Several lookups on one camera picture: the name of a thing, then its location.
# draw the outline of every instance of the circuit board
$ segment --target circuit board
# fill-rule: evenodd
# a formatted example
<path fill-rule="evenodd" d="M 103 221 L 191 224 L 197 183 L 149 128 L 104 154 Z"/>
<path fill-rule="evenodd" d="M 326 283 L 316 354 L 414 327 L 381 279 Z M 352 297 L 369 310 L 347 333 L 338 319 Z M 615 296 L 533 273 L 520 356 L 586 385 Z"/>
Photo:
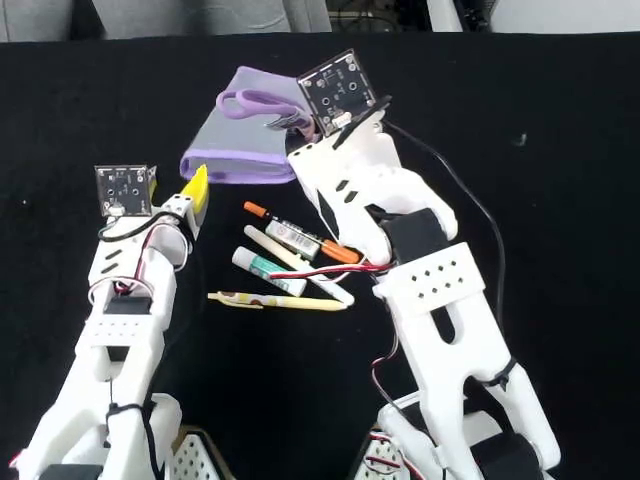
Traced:
<path fill-rule="evenodd" d="M 146 165 L 96 166 L 95 171 L 103 217 L 151 216 L 155 178 Z"/>
<path fill-rule="evenodd" d="M 357 119 L 376 100 L 353 50 L 298 77 L 298 85 L 325 137 Z"/>

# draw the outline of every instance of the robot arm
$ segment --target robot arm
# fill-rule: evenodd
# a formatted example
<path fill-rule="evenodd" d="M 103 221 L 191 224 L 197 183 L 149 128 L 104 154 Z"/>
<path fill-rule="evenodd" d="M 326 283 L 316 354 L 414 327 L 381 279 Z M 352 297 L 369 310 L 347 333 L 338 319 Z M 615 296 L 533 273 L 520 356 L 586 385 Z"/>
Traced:
<path fill-rule="evenodd" d="M 398 415 L 395 421 L 381 415 L 380 423 L 385 426 L 386 420 L 388 430 L 395 430 L 389 433 L 430 479 L 441 478 L 446 469 L 458 480 L 499 480 L 490 466 L 483 468 L 487 444 L 472 454 L 465 438 L 462 389 L 474 377 L 500 402 L 519 434 L 493 440 L 489 450 L 495 454 L 502 448 L 509 456 L 517 443 L 521 468 L 535 471 L 531 477 L 511 472 L 512 477 L 539 478 L 541 470 L 560 461 L 555 436 L 525 370 L 512 361 L 469 247 L 449 243 L 457 233 L 453 211 L 416 173 L 400 166 L 393 140 L 382 131 L 383 115 L 374 113 L 342 143 L 333 135 L 289 155 L 305 195 L 340 243 L 374 264 L 395 261 L 378 277 L 374 293 L 393 317 L 430 435 Z M 442 309 L 455 328 L 449 343 L 432 316 Z M 529 468 L 532 462 L 535 468 Z"/>
<path fill-rule="evenodd" d="M 151 219 L 120 217 L 103 229 L 89 273 L 91 314 L 56 402 L 18 457 L 21 480 L 164 478 L 182 413 L 175 399 L 148 390 L 171 322 L 174 270 L 186 263 L 207 202 L 201 167 Z"/>

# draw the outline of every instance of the purple pouch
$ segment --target purple pouch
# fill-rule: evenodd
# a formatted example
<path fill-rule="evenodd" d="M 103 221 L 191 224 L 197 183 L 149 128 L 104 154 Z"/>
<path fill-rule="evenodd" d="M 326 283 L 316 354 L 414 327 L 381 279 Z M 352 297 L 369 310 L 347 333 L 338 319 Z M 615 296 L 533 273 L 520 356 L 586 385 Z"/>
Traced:
<path fill-rule="evenodd" d="M 290 99 L 302 106 L 303 114 L 308 114 L 295 78 L 239 67 L 225 91 L 241 90 L 264 91 Z M 232 119 L 215 107 L 184 153 L 180 174 L 189 179 L 200 165 L 206 164 L 211 183 L 277 184 L 293 180 L 295 173 L 285 151 L 286 130 L 268 126 L 282 116 L 259 113 Z"/>

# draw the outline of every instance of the yellow pen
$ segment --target yellow pen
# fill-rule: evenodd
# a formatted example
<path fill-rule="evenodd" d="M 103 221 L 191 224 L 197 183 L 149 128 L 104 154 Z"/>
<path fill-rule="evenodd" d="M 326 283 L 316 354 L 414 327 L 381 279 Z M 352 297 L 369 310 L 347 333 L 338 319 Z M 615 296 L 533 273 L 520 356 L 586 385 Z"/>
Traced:
<path fill-rule="evenodd" d="M 281 297 L 275 295 L 256 295 L 241 292 L 216 292 L 207 295 L 209 300 L 217 300 L 230 307 L 264 308 L 282 307 L 299 308 L 303 310 L 325 310 L 334 312 L 345 310 L 347 305 L 337 300 L 324 300 L 308 297 Z"/>

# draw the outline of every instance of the glue stick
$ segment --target glue stick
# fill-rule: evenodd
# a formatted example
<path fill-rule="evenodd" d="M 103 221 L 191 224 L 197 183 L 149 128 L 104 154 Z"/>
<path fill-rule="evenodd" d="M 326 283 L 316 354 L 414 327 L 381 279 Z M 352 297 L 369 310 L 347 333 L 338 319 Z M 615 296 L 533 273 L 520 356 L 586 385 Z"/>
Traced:
<path fill-rule="evenodd" d="M 307 285 L 307 281 L 303 278 L 269 278 L 271 273 L 288 272 L 290 270 L 282 268 L 244 247 L 238 247 L 236 249 L 231 261 L 234 265 L 237 265 L 249 273 L 253 273 L 295 297 L 302 295 L 304 287 Z"/>

